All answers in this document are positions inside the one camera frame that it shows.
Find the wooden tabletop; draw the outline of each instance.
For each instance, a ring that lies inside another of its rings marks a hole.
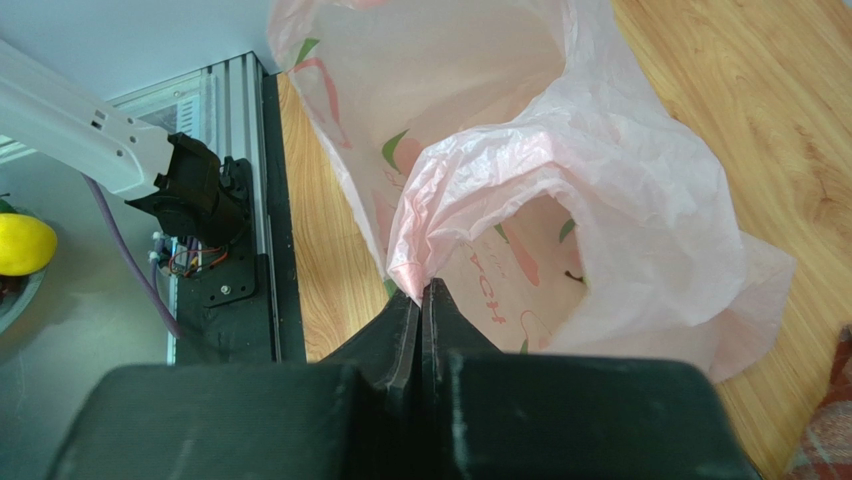
[[[852,323],[852,11],[841,0],[616,0],[671,115],[725,166],[740,228],[798,259],[775,348],[718,388],[767,478]],[[279,77],[305,342],[319,360],[387,294],[295,91]]]

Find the plastic bag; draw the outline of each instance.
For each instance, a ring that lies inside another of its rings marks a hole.
[[[609,2],[345,3],[282,0],[269,39],[385,279],[443,278],[504,351],[718,381],[771,347],[794,261],[739,231]]]

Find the checkered cloth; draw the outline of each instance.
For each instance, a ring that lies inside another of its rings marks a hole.
[[[852,479],[852,326],[840,334],[828,394],[799,441],[784,480]]]

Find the yellow fruit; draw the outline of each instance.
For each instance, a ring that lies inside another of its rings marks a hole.
[[[0,214],[0,275],[19,277],[37,272],[56,252],[56,233],[37,218]]]

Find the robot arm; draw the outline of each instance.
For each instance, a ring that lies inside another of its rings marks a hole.
[[[0,133],[156,216],[169,235],[219,247],[246,230],[245,199],[223,186],[203,143],[127,116],[2,40]]]

